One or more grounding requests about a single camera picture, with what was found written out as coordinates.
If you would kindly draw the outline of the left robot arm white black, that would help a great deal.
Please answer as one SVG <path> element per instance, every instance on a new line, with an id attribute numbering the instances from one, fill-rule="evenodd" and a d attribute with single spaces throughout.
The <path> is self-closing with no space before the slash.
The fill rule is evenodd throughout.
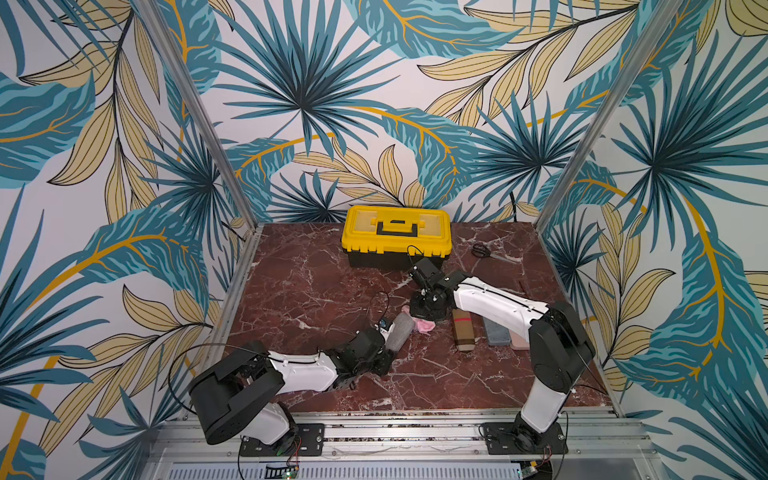
<path id="1" fill-rule="evenodd" d="M 277 396 L 340 390 L 366 373 L 384 376 L 407 338 L 396 326 L 370 327 L 313 355 L 280 354 L 259 341 L 233 347 L 190 383 L 192 409 L 210 445 L 247 437 L 284 450 L 297 440 L 298 426 Z"/>

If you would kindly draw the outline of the brown case with red band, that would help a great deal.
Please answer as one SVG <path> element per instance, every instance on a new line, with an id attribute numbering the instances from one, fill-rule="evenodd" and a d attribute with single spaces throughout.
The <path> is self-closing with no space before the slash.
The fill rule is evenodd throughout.
<path id="1" fill-rule="evenodd" d="M 475 332 L 471 314 L 461 309 L 452 311 L 455 344 L 460 352 L 475 349 Z"/>

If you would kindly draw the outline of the grey oval eyeglass case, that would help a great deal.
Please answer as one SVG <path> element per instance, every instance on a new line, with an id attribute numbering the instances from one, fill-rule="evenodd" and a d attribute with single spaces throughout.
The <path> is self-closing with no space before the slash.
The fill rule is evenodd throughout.
<path id="1" fill-rule="evenodd" d="M 411 333 L 414 330 L 414 319 L 405 312 L 399 313 L 392 322 L 387 339 L 385 341 L 385 349 L 390 352 L 397 353 L 409 339 Z"/>

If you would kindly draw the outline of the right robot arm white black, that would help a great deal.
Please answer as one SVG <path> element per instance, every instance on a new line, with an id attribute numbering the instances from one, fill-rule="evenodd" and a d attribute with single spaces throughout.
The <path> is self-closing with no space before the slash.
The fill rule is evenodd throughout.
<path id="1" fill-rule="evenodd" d="M 547 304 L 506 292 L 462 271 L 445 274 L 427 258 L 409 274 L 418 285 L 410 305 L 413 316 L 441 320 L 458 309 L 526 341 L 535 380 L 516 417 L 516 429 L 536 436 L 548 432 L 595 356 L 576 310 L 567 302 Z"/>

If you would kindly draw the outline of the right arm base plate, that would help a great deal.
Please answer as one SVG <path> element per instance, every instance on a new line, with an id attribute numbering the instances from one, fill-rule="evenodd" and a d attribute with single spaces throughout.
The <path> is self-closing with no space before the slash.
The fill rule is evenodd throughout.
<path id="1" fill-rule="evenodd" d="M 518 422 L 486 422 L 478 430 L 489 455 L 548 456 L 568 452 L 566 434 L 559 423 L 544 433 Z"/>

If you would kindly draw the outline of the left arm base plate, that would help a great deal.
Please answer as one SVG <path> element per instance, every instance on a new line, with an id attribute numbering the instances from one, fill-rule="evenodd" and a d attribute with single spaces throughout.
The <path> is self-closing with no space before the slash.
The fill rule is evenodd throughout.
<path id="1" fill-rule="evenodd" d="M 300 423 L 272 444 L 265 444 L 253 437 L 244 437 L 239 454 L 245 458 L 280 457 L 288 459 L 290 454 L 302 457 L 322 455 L 325 440 L 325 425 L 322 423 Z"/>

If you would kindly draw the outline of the pink cloth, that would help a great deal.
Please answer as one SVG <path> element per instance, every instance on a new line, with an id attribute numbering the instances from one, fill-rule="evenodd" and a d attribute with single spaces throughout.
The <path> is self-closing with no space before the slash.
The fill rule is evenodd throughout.
<path id="1" fill-rule="evenodd" d="M 435 322 L 415 317 L 410 312 L 409 306 L 403 306 L 401 312 L 404 313 L 412 321 L 412 329 L 420 334 L 427 334 L 435 329 Z"/>

